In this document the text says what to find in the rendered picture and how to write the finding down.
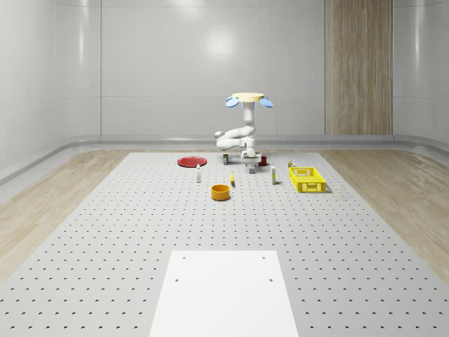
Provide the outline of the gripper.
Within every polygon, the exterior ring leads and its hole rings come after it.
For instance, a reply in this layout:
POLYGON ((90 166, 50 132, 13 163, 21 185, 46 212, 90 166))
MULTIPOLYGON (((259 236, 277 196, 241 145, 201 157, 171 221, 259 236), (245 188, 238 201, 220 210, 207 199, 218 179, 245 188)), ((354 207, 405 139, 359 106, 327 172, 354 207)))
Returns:
POLYGON ((248 151, 242 151, 241 162, 243 162, 247 167, 255 168, 261 162, 262 154, 256 152, 253 156, 248 154, 248 151))

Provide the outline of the white board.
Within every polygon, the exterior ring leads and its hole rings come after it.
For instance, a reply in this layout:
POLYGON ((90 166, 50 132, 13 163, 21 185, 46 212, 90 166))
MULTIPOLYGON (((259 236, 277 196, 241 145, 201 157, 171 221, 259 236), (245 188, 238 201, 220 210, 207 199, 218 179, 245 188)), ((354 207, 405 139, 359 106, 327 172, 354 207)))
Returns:
POLYGON ((298 337, 275 251, 173 251, 149 337, 298 337))

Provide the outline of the red plate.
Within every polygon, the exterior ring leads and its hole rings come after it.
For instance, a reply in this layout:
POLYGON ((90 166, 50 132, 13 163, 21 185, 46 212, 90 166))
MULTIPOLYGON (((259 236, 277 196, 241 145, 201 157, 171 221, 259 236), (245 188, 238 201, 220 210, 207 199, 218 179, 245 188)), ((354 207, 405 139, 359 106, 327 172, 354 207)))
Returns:
POLYGON ((207 160, 203 157, 183 157, 178 159, 177 163, 180 166, 187 168, 196 168, 197 166, 204 166, 207 164, 207 160))

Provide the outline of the yellow basket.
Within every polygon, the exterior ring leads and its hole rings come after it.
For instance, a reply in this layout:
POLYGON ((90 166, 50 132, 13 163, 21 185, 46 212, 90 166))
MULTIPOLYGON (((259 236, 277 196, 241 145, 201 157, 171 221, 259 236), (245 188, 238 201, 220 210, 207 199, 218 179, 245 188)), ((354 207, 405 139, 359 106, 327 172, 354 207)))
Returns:
POLYGON ((314 167, 290 167, 289 178, 298 192, 326 191, 326 181, 314 167))

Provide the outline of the yellow bowl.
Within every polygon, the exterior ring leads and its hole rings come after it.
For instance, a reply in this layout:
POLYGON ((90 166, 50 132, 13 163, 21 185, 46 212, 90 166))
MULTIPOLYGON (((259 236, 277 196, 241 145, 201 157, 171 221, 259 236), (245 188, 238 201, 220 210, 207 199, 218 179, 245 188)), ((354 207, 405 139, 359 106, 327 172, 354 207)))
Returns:
POLYGON ((211 198, 217 201, 224 201, 230 198, 230 187, 228 185, 213 185, 211 187, 211 198))

